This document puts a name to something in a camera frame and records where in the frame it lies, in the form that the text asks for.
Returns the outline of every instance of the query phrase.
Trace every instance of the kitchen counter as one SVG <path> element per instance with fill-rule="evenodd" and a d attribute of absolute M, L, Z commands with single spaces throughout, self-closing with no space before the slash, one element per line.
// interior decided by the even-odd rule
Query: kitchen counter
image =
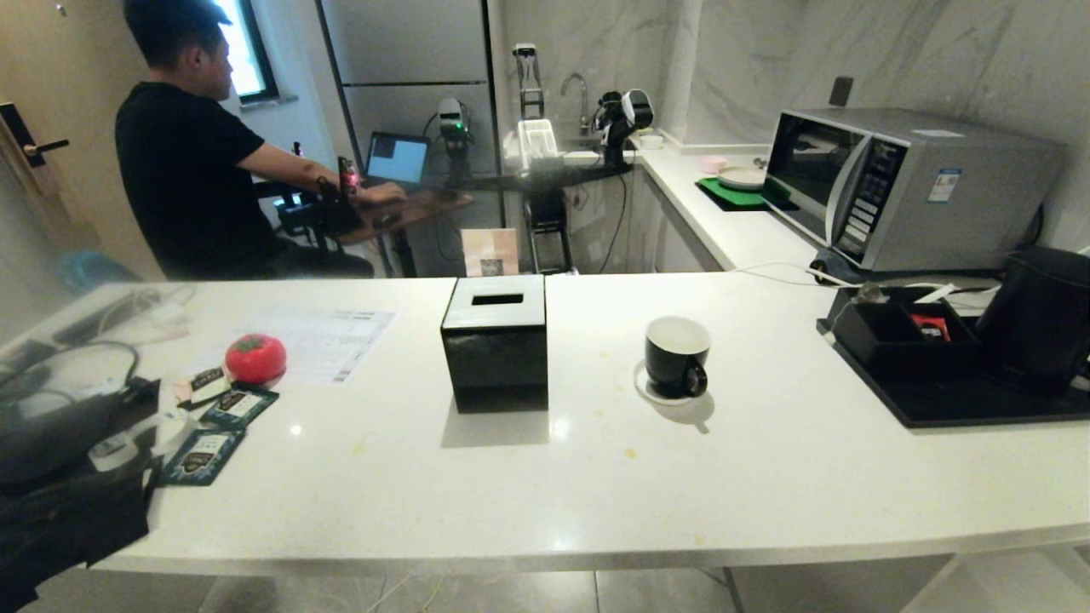
<path fill-rule="evenodd" d="M 508 135 L 504 151 L 508 169 L 517 167 L 519 148 L 512 135 Z M 724 271 L 767 262 L 808 266 L 818 249 L 776 219 L 773 213 L 724 213 L 700 191 L 697 181 L 710 176 L 701 172 L 697 163 L 701 156 L 712 154 L 722 155 L 730 166 L 752 166 L 753 158 L 766 156 L 767 152 L 761 146 L 686 148 L 667 144 L 656 151 L 628 152 L 626 159 L 647 172 Z M 566 164 L 577 166 L 591 165 L 598 158 L 592 152 L 561 155 Z"/>
<path fill-rule="evenodd" d="M 177 373 L 267 303 L 398 315 L 343 386 L 276 387 L 217 481 L 158 491 L 150 534 L 96 567 L 774 565 L 1090 538 L 1090 425 L 906 430 L 814 330 L 829 289 L 722 273 L 549 277 L 550 410 L 461 416 L 438 334 L 453 284 L 199 285 L 192 334 L 143 348 L 140 375 Z M 632 386 L 643 329 L 663 314 L 712 332 L 710 392 L 688 409 L 656 409 Z"/>

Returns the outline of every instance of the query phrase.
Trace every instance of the microwave control panel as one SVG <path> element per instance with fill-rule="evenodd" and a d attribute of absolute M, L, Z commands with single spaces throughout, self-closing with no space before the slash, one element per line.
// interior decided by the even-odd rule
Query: microwave control panel
<path fill-rule="evenodd" d="M 908 148 L 901 145 L 875 140 L 867 156 L 859 183 L 856 185 L 856 193 L 848 207 L 847 224 L 836 243 L 838 249 L 859 261 L 863 257 L 874 228 L 877 228 L 907 151 Z"/>

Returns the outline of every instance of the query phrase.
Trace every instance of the man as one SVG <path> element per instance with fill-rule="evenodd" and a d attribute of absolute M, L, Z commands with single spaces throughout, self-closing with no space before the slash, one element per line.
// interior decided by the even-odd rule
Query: man
<path fill-rule="evenodd" d="M 218 104 L 231 91 L 223 10 L 211 0 L 125 0 L 124 14 L 149 77 L 118 111 L 118 159 L 136 221 L 167 277 L 370 276 L 364 260 L 322 260 L 277 238 L 262 213 L 251 173 L 312 192 L 319 178 L 337 184 L 338 177 L 266 143 Z M 404 197 L 388 183 L 360 190 L 352 204 Z"/>

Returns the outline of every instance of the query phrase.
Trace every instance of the microwave door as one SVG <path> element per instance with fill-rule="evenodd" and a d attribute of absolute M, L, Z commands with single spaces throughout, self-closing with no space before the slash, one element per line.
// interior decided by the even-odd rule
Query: microwave door
<path fill-rule="evenodd" d="M 858 158 L 853 154 L 865 136 L 865 132 L 783 113 L 761 195 L 786 221 L 829 247 L 829 196 L 838 183 L 850 188 L 845 167 Z"/>
<path fill-rule="evenodd" d="M 826 244 L 835 245 L 844 233 L 844 226 L 847 225 L 848 203 L 855 187 L 859 182 L 859 173 L 863 167 L 863 155 L 871 148 L 871 136 L 863 136 L 859 145 L 848 156 L 844 163 L 844 168 L 833 183 L 833 191 L 828 194 L 828 211 L 825 213 L 825 241 Z"/>

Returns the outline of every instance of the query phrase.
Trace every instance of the coffee cup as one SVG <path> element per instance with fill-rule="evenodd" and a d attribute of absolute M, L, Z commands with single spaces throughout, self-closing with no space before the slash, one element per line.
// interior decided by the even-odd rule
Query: coffee cup
<path fill-rule="evenodd" d="M 659 317 L 647 325 L 644 364 L 651 389 L 664 398 L 695 398 L 707 390 L 704 362 L 712 335 L 686 317 Z"/>

